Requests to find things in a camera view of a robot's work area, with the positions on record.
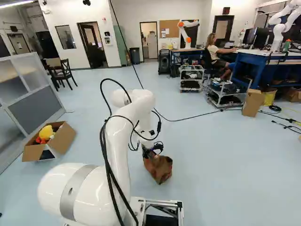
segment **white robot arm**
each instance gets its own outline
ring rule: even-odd
[[[186,42],[185,49],[191,48],[191,38],[188,37],[184,27],[194,27],[194,26],[198,26],[198,25],[199,25],[198,20],[194,20],[193,22],[189,22],[189,21],[185,20],[185,21],[181,21],[178,23],[178,27],[181,31],[184,41]]]
[[[139,120],[138,130],[150,131],[150,113],[155,106],[154,95],[148,90],[140,89],[134,89],[129,94],[132,103],[128,102],[123,90],[113,93],[114,105],[122,107],[114,115],[124,116],[133,124]],[[108,160],[128,202],[131,200],[131,192],[127,144],[132,129],[132,124],[121,117],[110,118],[105,127]],[[140,141],[145,147],[154,146],[152,141]],[[119,212],[122,218],[125,218],[127,209],[115,187],[114,193]],[[56,166],[41,180],[38,199],[44,210],[59,216],[70,226],[120,225],[110,196],[104,166],[82,163]],[[133,219],[130,219],[126,226],[134,225]]]
[[[299,6],[287,19],[287,22],[285,24],[281,24],[281,17],[285,16],[287,14],[290,14],[292,9],[295,6]],[[283,35],[282,32],[287,32],[291,29],[294,21],[301,15],[301,0],[292,0],[290,3],[287,4],[287,6],[281,11],[276,13],[274,16],[271,17],[269,20],[270,25],[275,25],[274,27],[274,41],[273,45],[271,47],[271,51],[279,51],[279,48],[281,46]]]

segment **open cardboard box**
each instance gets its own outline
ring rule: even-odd
[[[301,89],[291,87],[285,94],[285,98],[290,102],[301,102]]]
[[[60,157],[65,154],[74,140],[76,131],[66,122],[57,121],[47,123],[45,126],[51,125],[58,128],[54,137],[47,144],[34,145],[39,133],[35,134],[25,145],[22,161],[44,161]]]
[[[265,99],[264,93],[257,89],[248,89],[242,115],[256,117],[257,112]]]

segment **green bottle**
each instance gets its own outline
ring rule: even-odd
[[[288,48],[290,47],[290,44],[291,44],[291,40],[288,39],[285,41],[285,44],[284,44],[284,47],[283,47],[283,52],[287,52],[288,51]]]

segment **bulletin board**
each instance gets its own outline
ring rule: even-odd
[[[162,29],[168,29],[166,38],[178,38],[179,28],[178,23],[180,20],[160,20],[160,37],[162,38]]]

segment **woman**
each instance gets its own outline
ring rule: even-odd
[[[208,51],[211,55],[213,68],[226,69],[225,73],[221,76],[221,79],[227,79],[228,76],[231,74],[231,71],[233,71],[235,63],[229,63],[227,61],[221,60],[217,56],[217,53],[221,53],[221,54],[233,53],[237,50],[237,48],[230,48],[230,49],[217,48],[214,45],[215,41],[216,41],[216,35],[215,35],[215,33],[211,33],[207,38],[207,43],[206,43],[205,48],[208,49]]]

